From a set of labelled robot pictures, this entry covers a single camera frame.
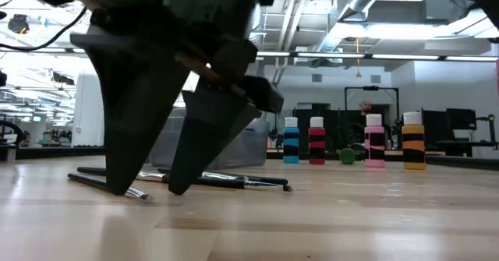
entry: bottle cap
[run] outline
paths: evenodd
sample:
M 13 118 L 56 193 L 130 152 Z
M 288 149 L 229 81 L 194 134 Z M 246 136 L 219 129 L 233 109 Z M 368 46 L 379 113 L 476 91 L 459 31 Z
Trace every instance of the bottle cap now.
M 310 128 L 323 128 L 324 118 L 322 117 L 312 117 L 310 118 Z
M 284 119 L 284 124 L 286 128 L 298 128 L 298 118 L 297 117 L 286 117 Z
M 369 114 L 369 115 L 367 115 L 366 125 L 367 126 L 382 126 L 383 125 L 383 116 L 381 116 L 381 114 Z
M 404 125 L 422 125 L 423 118 L 421 112 L 406 112 L 404 113 Z

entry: black monitor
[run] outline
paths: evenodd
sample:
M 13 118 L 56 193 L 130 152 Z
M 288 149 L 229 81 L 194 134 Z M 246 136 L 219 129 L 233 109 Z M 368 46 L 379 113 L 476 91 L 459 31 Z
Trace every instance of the black monitor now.
M 426 146 L 437 146 L 438 141 L 454 140 L 446 111 L 423 110 L 424 139 Z
M 476 112 L 472 109 L 447 109 L 451 129 L 476 130 Z

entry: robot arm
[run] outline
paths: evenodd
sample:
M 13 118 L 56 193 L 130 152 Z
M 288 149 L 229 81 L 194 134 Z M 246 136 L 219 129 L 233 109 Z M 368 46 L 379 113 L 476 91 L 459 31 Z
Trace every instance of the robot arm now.
M 265 78 L 244 76 L 257 56 L 247 40 L 253 10 L 274 0 L 80 1 L 93 11 L 90 29 L 71 41 L 86 50 L 101 81 L 109 192 L 131 186 L 191 69 L 200 81 L 182 93 L 187 114 L 169 184 L 175 194 L 260 111 L 281 110 L 283 98 Z

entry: black tape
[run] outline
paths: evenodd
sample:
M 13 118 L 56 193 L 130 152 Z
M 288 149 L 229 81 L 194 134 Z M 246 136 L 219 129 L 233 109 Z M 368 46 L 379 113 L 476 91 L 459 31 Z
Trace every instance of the black tape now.
M 371 146 L 384 146 L 384 133 L 370 132 L 369 145 Z
M 402 141 L 424 141 L 424 133 L 404 133 Z
M 284 151 L 283 151 L 284 156 L 298 156 L 298 147 L 297 146 L 292 146 L 292 145 L 284 145 Z
M 325 159 L 326 150 L 324 148 L 309 148 L 309 159 Z
M 426 154 L 424 151 L 414 150 L 414 149 L 404 149 L 403 159 L 406 163 L 425 163 Z
M 309 142 L 326 141 L 326 136 L 309 136 Z
M 370 160 L 384 160 L 384 150 L 370 148 L 367 156 L 369 156 L 367 159 Z
M 284 139 L 298 139 L 299 134 L 297 132 L 285 132 Z

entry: wooden table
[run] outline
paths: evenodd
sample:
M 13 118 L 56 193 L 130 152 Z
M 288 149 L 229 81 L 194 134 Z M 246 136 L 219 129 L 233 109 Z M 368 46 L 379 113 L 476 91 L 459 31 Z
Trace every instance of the wooden table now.
M 237 169 L 293 193 L 137 182 L 142 203 L 68 181 L 103 157 L 0 165 L 5 261 L 499 260 L 499 173 L 362 164 Z

